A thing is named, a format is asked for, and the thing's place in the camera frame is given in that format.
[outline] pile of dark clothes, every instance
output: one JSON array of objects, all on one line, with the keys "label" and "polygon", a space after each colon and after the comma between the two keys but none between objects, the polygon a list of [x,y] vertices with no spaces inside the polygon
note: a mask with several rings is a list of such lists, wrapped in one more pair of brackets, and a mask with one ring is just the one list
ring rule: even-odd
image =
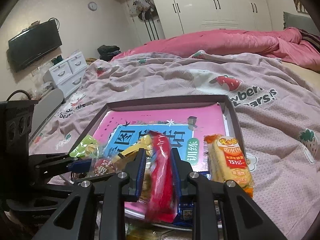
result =
[{"label": "pile of dark clothes", "polygon": [[98,48],[100,59],[104,61],[110,61],[112,58],[121,53],[118,46],[106,46],[102,45]]}]

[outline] rice cracker package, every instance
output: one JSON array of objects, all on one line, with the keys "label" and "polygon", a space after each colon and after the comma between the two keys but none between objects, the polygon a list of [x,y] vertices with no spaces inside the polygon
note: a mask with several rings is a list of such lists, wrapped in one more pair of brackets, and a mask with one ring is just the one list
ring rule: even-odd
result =
[{"label": "rice cracker package", "polygon": [[237,139],[214,134],[204,140],[208,144],[211,180],[223,183],[232,179],[253,197],[254,182]]}]

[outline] red snack package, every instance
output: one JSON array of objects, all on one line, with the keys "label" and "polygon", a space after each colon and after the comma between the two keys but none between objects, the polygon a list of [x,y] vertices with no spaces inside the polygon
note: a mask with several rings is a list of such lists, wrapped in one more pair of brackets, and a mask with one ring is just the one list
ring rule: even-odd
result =
[{"label": "red snack package", "polygon": [[146,220],[172,223],[176,216],[173,204],[173,180],[170,164],[171,147],[168,138],[151,131],[156,159],[151,167],[151,197]]}]

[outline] television screen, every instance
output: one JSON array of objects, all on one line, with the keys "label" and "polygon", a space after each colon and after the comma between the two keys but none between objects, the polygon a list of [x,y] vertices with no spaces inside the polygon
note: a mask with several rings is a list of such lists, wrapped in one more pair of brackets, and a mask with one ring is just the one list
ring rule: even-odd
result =
[{"label": "television screen", "polygon": [[9,62],[15,72],[62,45],[54,19],[23,31],[8,43]]}]

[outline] screw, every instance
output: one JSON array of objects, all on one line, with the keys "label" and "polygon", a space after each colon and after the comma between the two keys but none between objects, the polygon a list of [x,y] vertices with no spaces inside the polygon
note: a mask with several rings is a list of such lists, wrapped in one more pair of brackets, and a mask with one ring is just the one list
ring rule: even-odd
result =
[{"label": "screw", "polygon": [[128,174],[126,172],[124,172],[124,171],[118,173],[118,177],[121,178],[121,179],[124,179],[127,176],[128,176]]},{"label": "screw", "polygon": [[90,186],[90,181],[84,180],[81,182],[81,187],[89,187]]},{"label": "screw", "polygon": [[234,180],[227,180],[226,184],[228,187],[235,187],[236,186],[236,183]]},{"label": "screw", "polygon": [[193,171],[189,173],[189,176],[193,179],[196,179],[199,177],[199,173]]}]

